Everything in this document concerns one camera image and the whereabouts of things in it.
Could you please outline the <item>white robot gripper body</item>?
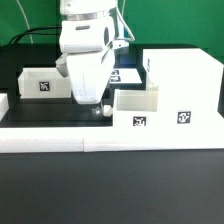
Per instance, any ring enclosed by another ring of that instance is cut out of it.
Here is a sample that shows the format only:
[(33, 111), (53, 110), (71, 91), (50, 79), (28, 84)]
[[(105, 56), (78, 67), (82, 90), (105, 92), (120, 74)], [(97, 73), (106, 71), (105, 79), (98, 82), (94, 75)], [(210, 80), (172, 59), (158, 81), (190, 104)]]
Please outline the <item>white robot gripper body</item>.
[(115, 65), (114, 51), (69, 54), (66, 65), (76, 102), (98, 104)]

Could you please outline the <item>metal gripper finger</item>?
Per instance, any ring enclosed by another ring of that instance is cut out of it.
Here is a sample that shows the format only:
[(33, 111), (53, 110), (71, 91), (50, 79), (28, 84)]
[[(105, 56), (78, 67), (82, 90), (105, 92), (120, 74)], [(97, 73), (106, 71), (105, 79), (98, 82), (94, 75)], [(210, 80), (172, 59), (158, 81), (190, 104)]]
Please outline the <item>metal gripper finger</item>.
[(102, 107), (101, 106), (97, 106), (97, 107), (93, 108), (92, 109), (92, 114), (95, 117), (101, 117), (103, 115)]

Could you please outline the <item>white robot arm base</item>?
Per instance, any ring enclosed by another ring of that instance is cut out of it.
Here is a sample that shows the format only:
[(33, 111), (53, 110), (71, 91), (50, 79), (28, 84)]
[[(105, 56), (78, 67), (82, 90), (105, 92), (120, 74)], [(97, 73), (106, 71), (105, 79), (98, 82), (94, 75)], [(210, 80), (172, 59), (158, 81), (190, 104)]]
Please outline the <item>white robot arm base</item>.
[(61, 56), (56, 68), (68, 75), (69, 55), (103, 53), (115, 41), (132, 42), (135, 36), (118, 8), (118, 0), (60, 0)]

